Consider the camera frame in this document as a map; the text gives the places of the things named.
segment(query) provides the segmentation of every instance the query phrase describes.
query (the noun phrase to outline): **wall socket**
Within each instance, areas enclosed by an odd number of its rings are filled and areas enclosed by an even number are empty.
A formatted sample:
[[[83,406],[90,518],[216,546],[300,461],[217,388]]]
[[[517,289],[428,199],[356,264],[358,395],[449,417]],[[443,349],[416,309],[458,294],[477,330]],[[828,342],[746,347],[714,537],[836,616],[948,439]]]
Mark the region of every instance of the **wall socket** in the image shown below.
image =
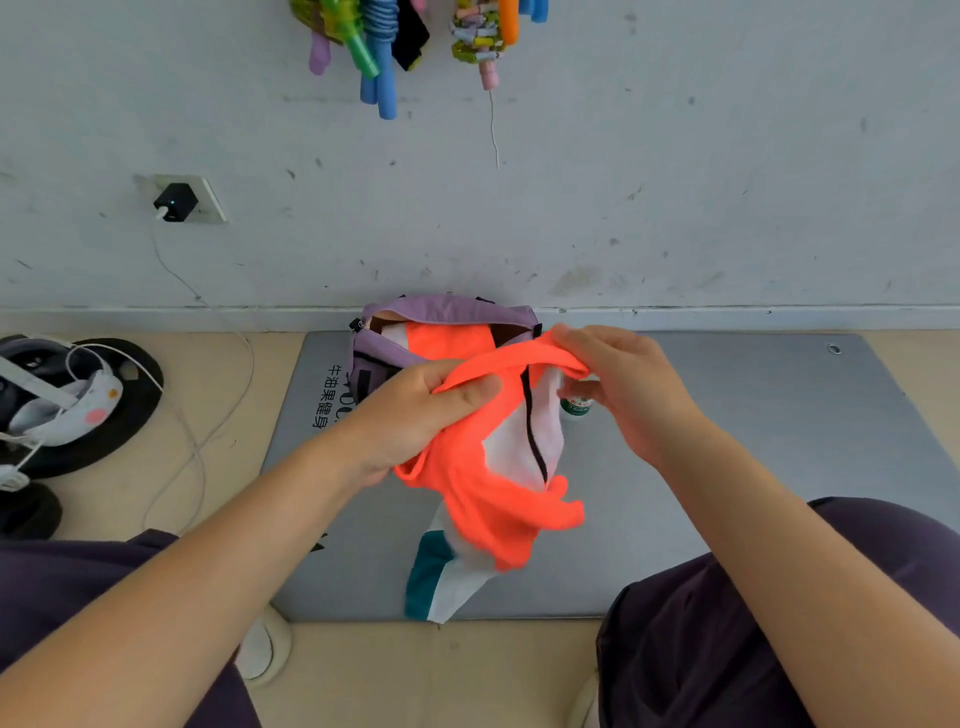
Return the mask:
[[[203,177],[196,175],[134,175],[133,182],[136,184],[140,197],[146,200],[153,207],[154,200],[160,193],[172,182],[186,182],[190,189],[197,196],[197,206],[194,207],[185,223],[225,223],[227,216],[224,209],[220,207],[217,196],[213,194],[213,188]]]

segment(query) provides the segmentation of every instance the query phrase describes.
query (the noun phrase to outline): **beige floor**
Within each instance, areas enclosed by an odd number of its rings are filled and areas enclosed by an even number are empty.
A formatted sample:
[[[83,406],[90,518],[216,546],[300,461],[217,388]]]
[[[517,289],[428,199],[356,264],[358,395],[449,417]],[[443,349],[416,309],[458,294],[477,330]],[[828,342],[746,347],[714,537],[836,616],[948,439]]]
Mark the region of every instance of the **beige floor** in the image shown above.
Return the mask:
[[[232,334],[128,336],[160,362],[171,398],[198,433],[242,389],[247,354]],[[260,468],[299,334],[255,334],[247,398],[204,450],[209,515]],[[867,336],[897,382],[960,465],[960,332]],[[189,448],[169,405],[126,446],[80,473],[51,481],[63,501],[58,538],[126,539]],[[147,519],[178,530],[200,496],[191,465]],[[253,694],[265,728],[557,728],[592,670],[597,622],[298,624],[286,669]]]

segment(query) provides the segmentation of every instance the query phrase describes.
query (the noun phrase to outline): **cable connector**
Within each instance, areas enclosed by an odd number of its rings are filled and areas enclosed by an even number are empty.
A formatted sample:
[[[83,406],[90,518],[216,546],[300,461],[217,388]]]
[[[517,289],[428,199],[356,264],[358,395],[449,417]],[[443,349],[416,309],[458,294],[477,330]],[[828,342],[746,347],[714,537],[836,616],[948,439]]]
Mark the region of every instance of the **cable connector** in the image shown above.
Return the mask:
[[[166,208],[162,219],[168,223],[182,223],[196,206],[197,195],[186,182],[168,184],[154,200],[154,207],[157,210]]]

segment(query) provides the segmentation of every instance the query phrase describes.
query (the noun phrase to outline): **pink circle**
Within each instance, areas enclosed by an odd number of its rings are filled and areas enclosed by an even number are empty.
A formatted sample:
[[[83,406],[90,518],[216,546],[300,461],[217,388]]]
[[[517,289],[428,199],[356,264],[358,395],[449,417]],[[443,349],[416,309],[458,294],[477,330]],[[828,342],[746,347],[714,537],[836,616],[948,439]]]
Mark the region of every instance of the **pink circle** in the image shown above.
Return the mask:
[[[86,422],[88,425],[99,425],[106,418],[107,418],[106,409],[100,409],[100,408],[91,409],[89,412],[86,413],[86,417],[84,417],[84,422]]]

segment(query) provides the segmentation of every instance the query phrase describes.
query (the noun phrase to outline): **orange fabric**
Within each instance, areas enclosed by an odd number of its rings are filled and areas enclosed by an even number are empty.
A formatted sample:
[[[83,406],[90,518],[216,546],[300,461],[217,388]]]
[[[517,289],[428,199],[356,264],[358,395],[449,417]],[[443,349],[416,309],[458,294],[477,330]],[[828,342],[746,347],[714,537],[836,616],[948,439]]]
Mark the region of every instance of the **orange fabric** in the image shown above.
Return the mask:
[[[583,503],[561,500],[564,477],[556,475],[545,491],[535,492],[487,469],[483,441],[523,403],[520,375],[528,365],[534,387],[547,365],[575,378],[589,374],[549,333],[476,355],[453,370],[435,394],[489,374],[500,376],[503,389],[493,401],[443,430],[416,458],[394,468],[408,486],[441,493],[464,539],[491,553],[500,570],[526,564],[541,529],[575,528],[584,522]]]
[[[407,348],[424,359],[469,359],[496,349],[486,324],[448,326],[407,322]]]

